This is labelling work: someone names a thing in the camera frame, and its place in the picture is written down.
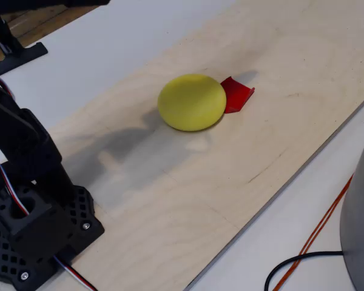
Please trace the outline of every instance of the black 3d-printed base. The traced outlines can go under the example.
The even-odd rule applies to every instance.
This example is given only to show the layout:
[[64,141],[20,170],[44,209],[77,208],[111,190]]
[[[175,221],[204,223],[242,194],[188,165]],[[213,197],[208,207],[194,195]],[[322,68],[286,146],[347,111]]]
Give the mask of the black 3d-printed base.
[[[58,253],[67,263],[104,233],[103,226],[94,216],[90,193],[83,187],[75,187],[76,198],[65,208],[65,212],[76,225],[77,231],[65,249]],[[35,291],[50,279],[58,268],[58,263],[53,258],[40,262],[37,266],[27,264],[27,261],[11,248],[0,231],[0,281],[12,284],[17,291]]]

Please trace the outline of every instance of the gray cylinder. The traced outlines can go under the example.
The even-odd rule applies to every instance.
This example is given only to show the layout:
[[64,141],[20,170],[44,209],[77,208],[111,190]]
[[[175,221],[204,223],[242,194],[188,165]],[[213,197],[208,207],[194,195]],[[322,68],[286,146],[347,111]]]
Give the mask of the gray cylinder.
[[364,150],[343,203],[341,246],[357,291],[364,291]]

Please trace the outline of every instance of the wire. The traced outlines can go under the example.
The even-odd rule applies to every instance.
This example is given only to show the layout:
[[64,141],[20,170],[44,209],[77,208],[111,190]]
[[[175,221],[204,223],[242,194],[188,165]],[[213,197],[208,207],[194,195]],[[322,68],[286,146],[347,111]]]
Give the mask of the wire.
[[292,258],[287,259],[286,261],[283,261],[282,263],[280,263],[279,265],[277,265],[272,271],[271,273],[268,275],[267,279],[266,279],[266,283],[265,283],[265,291],[268,291],[268,287],[269,287],[269,283],[272,279],[272,277],[281,269],[283,268],[285,265],[290,264],[292,262],[296,262],[299,261],[301,259],[306,259],[306,258],[312,258],[315,256],[342,256],[343,252],[342,251],[338,251],[338,252],[314,252],[314,253],[304,253],[303,255],[298,255],[298,256],[294,256]]
[[24,214],[26,214],[26,215],[30,214],[29,211],[26,209],[26,207],[23,205],[23,203],[20,201],[18,196],[16,195],[15,190],[13,189],[13,187],[8,179],[8,176],[5,173],[4,169],[2,168],[1,164],[0,164],[0,172],[1,172],[1,175],[3,176],[5,186],[7,187],[8,193],[13,198],[16,205],[18,205],[18,207],[24,212]]
[[61,265],[62,268],[64,268],[69,274],[71,274],[78,282],[80,282],[83,286],[88,288],[92,291],[97,291],[96,287],[91,285],[84,277],[81,276],[73,267],[71,267],[68,264],[65,264],[65,262],[62,259],[58,259],[56,256],[54,256],[54,259],[58,262],[58,264]]
[[[325,215],[323,216],[323,218],[321,219],[320,223],[318,223],[317,227],[314,229],[314,231],[312,232],[312,234],[310,235],[309,239],[307,240],[306,244],[303,246],[303,248],[301,249],[299,255],[302,255],[304,253],[306,253],[312,243],[314,242],[314,240],[317,238],[317,236],[319,235],[319,233],[321,232],[321,230],[324,228],[324,226],[326,225],[326,223],[328,222],[328,220],[330,219],[331,215],[333,214],[335,208],[337,207],[337,205],[339,204],[340,200],[343,198],[344,194],[346,193],[346,191],[349,188],[349,185],[351,184],[353,175],[350,177],[350,179],[348,180],[348,182],[345,184],[344,188],[341,190],[340,194],[338,195],[338,197],[334,200],[334,202],[332,203],[332,205],[330,206],[330,208],[328,209],[328,211],[325,213]],[[300,261],[296,261],[293,263],[293,265],[290,267],[290,269],[286,272],[286,274],[283,276],[283,278],[278,282],[278,284],[275,286],[275,288],[272,291],[279,291],[279,289],[282,287],[282,285],[286,282],[286,280],[291,276],[292,273],[294,273],[295,269],[298,267],[298,265],[300,264]]]

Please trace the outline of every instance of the wooden edge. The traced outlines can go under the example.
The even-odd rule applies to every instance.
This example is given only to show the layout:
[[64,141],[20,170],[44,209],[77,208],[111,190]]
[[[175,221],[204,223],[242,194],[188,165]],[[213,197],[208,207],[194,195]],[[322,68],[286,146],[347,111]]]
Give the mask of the wooden edge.
[[186,286],[183,291],[190,291],[193,286],[209,271],[209,269],[233,246],[233,244],[244,234],[255,220],[275,201],[276,198],[290,185],[293,180],[310,164],[310,162],[331,142],[333,138],[344,128],[347,123],[364,107],[364,101],[349,115],[348,118],[331,134],[331,136],[310,156],[310,158],[288,179],[287,182],[273,195],[273,197],[243,226],[238,233],[220,250],[220,252],[209,262],[209,264]]

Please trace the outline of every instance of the orange cable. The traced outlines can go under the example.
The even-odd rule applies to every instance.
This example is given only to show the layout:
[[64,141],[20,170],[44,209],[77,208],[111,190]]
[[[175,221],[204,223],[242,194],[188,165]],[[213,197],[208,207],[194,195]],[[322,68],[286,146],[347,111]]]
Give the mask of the orange cable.
[[[314,231],[310,235],[310,237],[307,240],[306,244],[301,249],[301,252],[299,253],[299,255],[302,255],[302,254],[306,253],[310,249],[312,243],[317,238],[317,236],[319,235],[319,233],[321,232],[321,230],[324,228],[325,224],[330,219],[330,216],[332,216],[332,214],[333,214],[335,208],[337,207],[337,205],[339,204],[340,200],[343,198],[344,194],[348,190],[349,185],[350,185],[350,183],[352,181],[352,178],[353,178],[353,175],[350,177],[350,179],[348,180],[348,182],[345,184],[344,188],[341,190],[341,192],[338,195],[338,197],[334,200],[334,202],[332,203],[331,207],[325,213],[325,215],[321,219],[320,223],[318,223],[317,227],[314,229]],[[294,262],[292,264],[292,266],[290,267],[290,269],[286,272],[286,274],[278,282],[278,284],[275,286],[275,288],[272,291],[279,291],[279,289],[282,287],[282,285],[286,282],[286,280],[291,276],[291,274],[294,272],[294,270],[298,267],[298,265],[300,264],[300,262],[301,262],[301,260],[298,260],[298,261],[296,261],[296,262]]]

